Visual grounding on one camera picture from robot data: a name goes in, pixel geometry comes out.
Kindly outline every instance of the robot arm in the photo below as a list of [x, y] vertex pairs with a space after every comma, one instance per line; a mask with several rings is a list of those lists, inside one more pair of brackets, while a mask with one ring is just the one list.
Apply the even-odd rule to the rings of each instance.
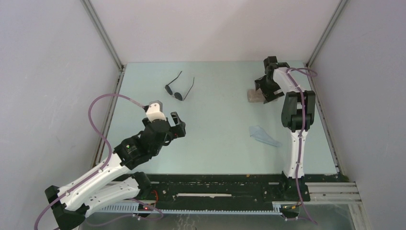
[[[98, 165], [65, 186], [59, 188], [51, 186], [45, 190], [49, 203], [65, 194], [52, 206], [61, 230], [75, 228], [85, 218], [105, 206], [123, 199], [149, 194], [151, 184], [143, 172], [136, 172], [121, 183], [103, 188], [115, 178], [129, 174], [136, 166], [157, 156], [162, 146], [167, 146], [174, 139], [186, 135], [186, 125], [176, 112], [171, 113], [175, 126], [170, 126], [162, 113], [161, 102], [151, 102], [145, 110], [147, 118], [142, 121], [145, 125], [144, 131], [124, 139], [115, 147], [106, 167], [100, 169]], [[68, 193], [73, 186], [95, 172], [98, 173]]]
[[291, 148], [287, 156], [287, 161], [283, 168], [283, 174], [286, 178], [296, 178], [297, 160], [300, 157], [298, 169], [298, 178], [304, 176], [303, 156], [306, 136], [310, 126], [314, 122], [316, 95], [314, 91], [306, 91], [300, 87], [304, 93], [306, 124], [302, 132], [302, 147], [299, 153], [299, 134], [302, 128], [302, 105], [299, 90], [286, 74], [289, 68], [288, 63], [278, 62], [275, 56], [268, 57], [264, 60], [265, 76], [255, 80], [256, 90], [261, 89], [265, 97], [265, 103], [274, 101], [285, 95], [285, 101], [282, 109], [282, 125], [290, 130]]

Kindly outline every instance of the black sunglasses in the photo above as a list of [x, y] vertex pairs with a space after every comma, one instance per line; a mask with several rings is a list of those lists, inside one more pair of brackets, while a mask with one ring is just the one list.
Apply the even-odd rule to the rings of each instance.
[[194, 85], [194, 77], [193, 77], [192, 86], [191, 86], [191, 88], [189, 89], [188, 93], [186, 94], [185, 98], [183, 98], [182, 95], [181, 95], [180, 93], [178, 93], [178, 92], [173, 93], [172, 90], [171, 90], [170, 87], [169, 87], [169, 85], [170, 85], [172, 82], [174, 82], [176, 79], [178, 79], [178, 77], [180, 76], [181, 73], [182, 73], [182, 71], [179, 73], [179, 75], [178, 75], [175, 79], [173, 79], [171, 82], [169, 82], [169, 84], [165, 85], [165, 89], [166, 89], [166, 92], [168, 92], [169, 95], [171, 95], [172, 97], [178, 99], [179, 101], [184, 101], [184, 100], [186, 99], [186, 97], [188, 96], [190, 90], [192, 89], [193, 85]]

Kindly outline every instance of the white wall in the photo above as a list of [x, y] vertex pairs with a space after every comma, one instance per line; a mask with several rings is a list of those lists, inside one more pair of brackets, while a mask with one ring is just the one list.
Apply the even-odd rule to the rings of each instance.
[[94, 0], [123, 63], [307, 61], [339, 0]]
[[405, 229], [406, 4], [350, 1], [316, 60], [338, 154], [375, 230]]
[[[118, 70], [79, 0], [0, 2], [0, 229], [29, 230], [44, 190], [90, 167], [88, 106]], [[108, 100], [95, 107], [101, 126]], [[53, 229], [48, 211], [40, 229]]]

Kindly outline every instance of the purple cable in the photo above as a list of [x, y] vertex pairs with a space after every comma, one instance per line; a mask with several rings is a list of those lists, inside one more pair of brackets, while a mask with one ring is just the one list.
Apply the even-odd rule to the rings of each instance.
[[[121, 94], [117, 94], [117, 93], [108, 93], [108, 94], [104, 94], [102, 96], [97, 97], [96, 99], [94, 99], [94, 101], [90, 104], [89, 106], [89, 110], [88, 110], [88, 117], [89, 117], [89, 121], [91, 126], [93, 127], [94, 131], [96, 131], [97, 135], [99, 135], [102, 140], [106, 143], [107, 147], [109, 148], [109, 155], [107, 156], [107, 159], [104, 161], [103, 165], [100, 167], [100, 169], [103, 169], [104, 167], [106, 167], [106, 165], [109, 163], [110, 158], [112, 157], [112, 147], [109, 143], [109, 141], [107, 140], [107, 138], [97, 129], [97, 127], [94, 125], [93, 120], [91, 119], [91, 109], [93, 108], [94, 104], [100, 100], [103, 97], [122, 97], [125, 98], [129, 101], [131, 101], [132, 103], [138, 105], [141, 108], [144, 108], [143, 105], [141, 105], [140, 103], [134, 101], [133, 99], [121, 95]], [[90, 178], [94, 177], [94, 175], [96, 175], [99, 171], [95, 171], [94, 173], [90, 174], [88, 177], [86, 177], [85, 179], [83, 179], [82, 181], [80, 181], [79, 183], [77, 183], [75, 186], [73, 186], [72, 188], [67, 190], [67, 193], [72, 192], [73, 190], [75, 190], [77, 187], [81, 186], [82, 184], [84, 184], [86, 181], [88, 181]], [[61, 196], [59, 196], [58, 198], [56, 198], [54, 201], [52, 201], [48, 206], [46, 206], [44, 208], [44, 210], [42, 210], [42, 212], [38, 215], [37, 219], [35, 220], [35, 224], [34, 224], [34, 230], [38, 230], [38, 224], [39, 221], [41, 220], [42, 216], [45, 214], [46, 211], [48, 211], [48, 209], [56, 204], [60, 199], [64, 198], [66, 196], [66, 193], [62, 194]]]
[[122, 215], [122, 216], [116, 217], [116, 218], [114, 218], [114, 219], [112, 219], [112, 220], [109, 220], [109, 221], [107, 221], [107, 222], [105, 222], [105, 223], [102, 223], [102, 224], [91, 224], [91, 223], [89, 223], [89, 222], [87, 222], [87, 221], [86, 221], [86, 224], [89, 225], [89, 226], [91, 226], [91, 227], [101, 227], [101, 226], [105, 226], [105, 225], [111, 224], [111, 223], [115, 222], [116, 220], [119, 220], [119, 219], [125, 218], [125, 217], [137, 217], [137, 218], [146, 219], [146, 220], [159, 220], [159, 219], [162, 219], [162, 218], [164, 217], [164, 214], [162, 213], [162, 211], [159, 210], [159, 209], [157, 209], [157, 208], [154, 207], [154, 206], [144, 204], [143, 202], [141, 202], [141, 201], [139, 201], [139, 200], [136, 200], [136, 199], [134, 199], [134, 198], [129, 198], [129, 200], [135, 201], [135, 202], [137, 202], [137, 203], [139, 203], [139, 204], [142, 204], [143, 206], [146, 206], [146, 207], [148, 207], [148, 208], [150, 208], [150, 209], [152, 209], [152, 210], [155, 210], [155, 211], [157, 211], [161, 216], [158, 217], [158, 218], [145, 218], [145, 217], [140, 217], [140, 216], [138, 216], [138, 215], [136, 215], [136, 214], [126, 214], [126, 215]]
[[[302, 70], [308, 70], [308, 71], [312, 72], [313, 74], [304, 72]], [[298, 218], [298, 219], [306, 219], [306, 220], [309, 220], [312, 223], [318, 225], [318, 223], [312, 219], [309, 212], [307, 211], [307, 208], [306, 208], [306, 206], [305, 206], [305, 204], [303, 202], [303, 197], [302, 197], [302, 194], [300, 193], [300, 188], [299, 188], [298, 174], [299, 174], [300, 158], [302, 156], [302, 133], [303, 133], [303, 131], [305, 129], [305, 126], [306, 126], [306, 111], [305, 111], [305, 107], [304, 107], [305, 106], [305, 104], [304, 104], [305, 103], [305, 97], [303, 95], [302, 89], [299, 87], [299, 85], [296, 83], [296, 81], [290, 75], [289, 71], [298, 71], [299, 73], [302, 73], [302, 74], [304, 74], [304, 75], [306, 75], [308, 77], [316, 77], [317, 72], [315, 72], [314, 70], [308, 69], [308, 68], [297, 68], [297, 69], [296, 68], [288, 68], [286, 70], [286, 75], [288, 75], [289, 79], [295, 85], [295, 87], [297, 88], [297, 90], [300, 93], [301, 103], [302, 103], [302, 129], [299, 132], [299, 156], [298, 156], [298, 159], [297, 159], [296, 172], [295, 172], [296, 173], [296, 179], [295, 180], [296, 180], [297, 193], [299, 195], [300, 202], [302, 204], [303, 210], [305, 211], [305, 213], [307, 215], [307, 218]], [[297, 219], [296, 218], [290, 218], [290, 219], [286, 218], [286, 220], [297, 220]]]

